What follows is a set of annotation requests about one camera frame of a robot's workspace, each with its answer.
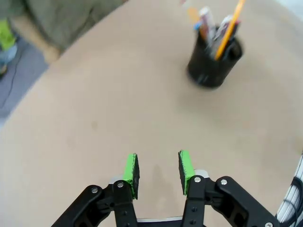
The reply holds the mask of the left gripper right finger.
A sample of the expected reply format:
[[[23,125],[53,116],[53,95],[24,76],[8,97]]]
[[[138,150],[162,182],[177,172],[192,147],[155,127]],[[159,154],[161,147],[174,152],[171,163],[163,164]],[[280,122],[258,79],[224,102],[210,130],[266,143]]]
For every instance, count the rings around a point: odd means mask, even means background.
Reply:
[[[232,227],[278,227],[277,219],[233,178],[212,181],[207,174],[195,173],[189,152],[178,153],[183,194],[187,197],[181,225],[204,226],[205,206],[220,213]]]

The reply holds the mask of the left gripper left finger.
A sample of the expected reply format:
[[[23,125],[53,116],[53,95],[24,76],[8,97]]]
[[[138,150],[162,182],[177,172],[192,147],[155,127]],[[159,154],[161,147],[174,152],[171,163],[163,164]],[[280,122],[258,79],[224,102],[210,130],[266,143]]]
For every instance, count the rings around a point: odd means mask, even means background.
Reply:
[[[133,200],[138,199],[140,169],[137,154],[128,155],[122,179],[108,184],[86,187],[53,227],[97,227],[109,214],[115,213],[117,227],[137,227]]]

